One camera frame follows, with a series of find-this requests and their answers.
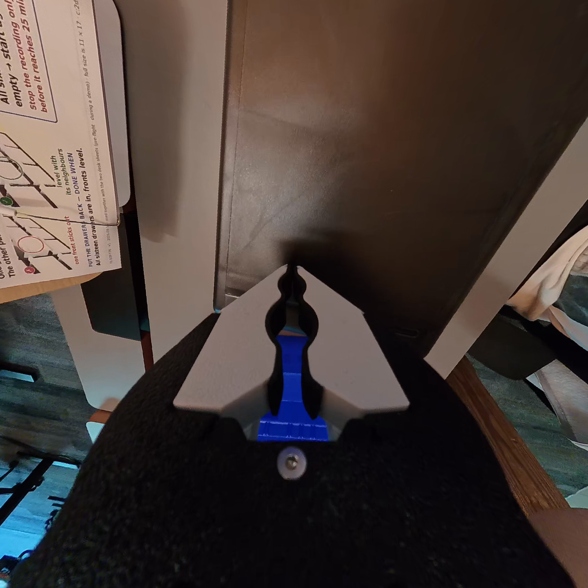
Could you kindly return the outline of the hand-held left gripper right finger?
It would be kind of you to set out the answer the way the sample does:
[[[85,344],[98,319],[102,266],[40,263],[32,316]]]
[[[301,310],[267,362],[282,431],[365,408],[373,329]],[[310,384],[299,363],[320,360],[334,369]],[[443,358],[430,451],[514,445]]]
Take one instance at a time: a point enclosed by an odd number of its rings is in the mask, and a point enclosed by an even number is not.
[[[409,400],[364,313],[301,266],[302,300],[318,319],[307,349],[310,377],[322,388],[318,415],[338,437],[352,419],[404,411]]]

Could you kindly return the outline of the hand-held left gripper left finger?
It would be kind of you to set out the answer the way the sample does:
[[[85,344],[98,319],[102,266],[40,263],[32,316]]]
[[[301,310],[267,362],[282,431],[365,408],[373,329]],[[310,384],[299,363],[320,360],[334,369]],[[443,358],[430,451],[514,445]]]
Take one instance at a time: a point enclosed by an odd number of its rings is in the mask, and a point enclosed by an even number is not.
[[[248,440],[257,439],[261,418],[270,411],[268,384],[282,359],[275,337],[285,310],[278,311],[277,327],[268,314],[274,305],[285,306],[279,283],[287,276],[288,266],[280,267],[218,313],[175,408],[235,419]]]

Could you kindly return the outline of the blue plastic piece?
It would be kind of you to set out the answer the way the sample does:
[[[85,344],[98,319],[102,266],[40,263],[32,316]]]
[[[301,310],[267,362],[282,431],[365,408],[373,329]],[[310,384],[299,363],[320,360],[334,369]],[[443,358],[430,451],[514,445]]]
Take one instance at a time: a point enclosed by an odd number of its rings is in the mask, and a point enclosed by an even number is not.
[[[327,442],[328,432],[321,417],[311,419],[302,400],[302,352],[307,337],[280,334],[283,394],[277,415],[267,413],[260,420],[259,442]]]

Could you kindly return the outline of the black drawer cabinet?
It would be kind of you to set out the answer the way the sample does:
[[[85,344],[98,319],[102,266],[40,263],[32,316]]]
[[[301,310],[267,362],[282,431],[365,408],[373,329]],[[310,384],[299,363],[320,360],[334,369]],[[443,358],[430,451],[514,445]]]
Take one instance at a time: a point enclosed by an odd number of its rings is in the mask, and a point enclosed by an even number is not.
[[[229,1],[214,306],[297,262],[425,356],[587,118],[587,1]]]

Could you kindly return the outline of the wooden desk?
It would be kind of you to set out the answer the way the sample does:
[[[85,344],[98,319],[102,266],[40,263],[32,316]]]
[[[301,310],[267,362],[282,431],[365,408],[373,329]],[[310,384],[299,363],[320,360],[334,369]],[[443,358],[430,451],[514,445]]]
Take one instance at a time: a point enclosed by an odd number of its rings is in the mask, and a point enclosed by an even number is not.
[[[284,481],[269,442],[172,408],[206,319],[129,392],[91,451],[96,521],[58,587],[572,587],[529,522],[539,463],[459,368],[461,398],[386,315],[367,322],[410,408],[310,442]]]

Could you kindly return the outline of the white backing board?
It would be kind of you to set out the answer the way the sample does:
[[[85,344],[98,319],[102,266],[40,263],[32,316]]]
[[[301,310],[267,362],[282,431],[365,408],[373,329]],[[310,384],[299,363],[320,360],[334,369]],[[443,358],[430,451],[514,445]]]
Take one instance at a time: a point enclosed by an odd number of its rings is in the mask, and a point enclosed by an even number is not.
[[[446,379],[587,201],[587,121],[425,357]]]
[[[52,294],[87,401],[111,412],[152,364],[213,311],[227,1],[111,1],[122,27],[130,162],[149,332],[130,319],[130,275]]]

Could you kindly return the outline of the brown cardboard stand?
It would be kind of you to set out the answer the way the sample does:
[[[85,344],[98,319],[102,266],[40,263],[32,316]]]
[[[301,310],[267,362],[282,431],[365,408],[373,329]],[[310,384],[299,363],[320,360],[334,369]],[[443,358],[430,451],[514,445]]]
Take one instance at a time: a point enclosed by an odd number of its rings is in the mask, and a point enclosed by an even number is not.
[[[66,277],[62,279],[27,283],[23,285],[14,285],[8,288],[1,288],[0,303],[4,304],[14,300],[29,298],[31,296],[37,296],[44,293],[50,293],[72,286],[81,285],[100,276],[101,274],[102,272],[98,272],[83,276]]]

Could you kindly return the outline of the white cloth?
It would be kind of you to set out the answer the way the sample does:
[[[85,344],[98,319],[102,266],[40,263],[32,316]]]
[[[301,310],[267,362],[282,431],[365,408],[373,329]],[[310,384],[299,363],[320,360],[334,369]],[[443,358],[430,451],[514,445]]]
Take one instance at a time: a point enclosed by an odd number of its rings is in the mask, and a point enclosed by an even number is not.
[[[550,323],[587,350],[587,227],[567,239],[506,304],[527,320]]]

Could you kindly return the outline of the printed instruction sheet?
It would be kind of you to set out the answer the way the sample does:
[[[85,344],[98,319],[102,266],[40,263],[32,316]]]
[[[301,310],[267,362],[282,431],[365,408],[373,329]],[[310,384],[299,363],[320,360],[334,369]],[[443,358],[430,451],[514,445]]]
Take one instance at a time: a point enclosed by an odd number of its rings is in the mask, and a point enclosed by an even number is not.
[[[94,1],[1,1],[1,289],[121,267]]]

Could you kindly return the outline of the white rounded card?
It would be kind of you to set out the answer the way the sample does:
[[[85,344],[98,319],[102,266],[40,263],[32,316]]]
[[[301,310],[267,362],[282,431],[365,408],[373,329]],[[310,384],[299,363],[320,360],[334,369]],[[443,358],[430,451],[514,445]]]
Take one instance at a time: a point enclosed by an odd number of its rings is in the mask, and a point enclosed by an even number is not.
[[[123,208],[130,201],[131,189],[121,19],[114,1],[93,1],[93,9],[116,194]]]

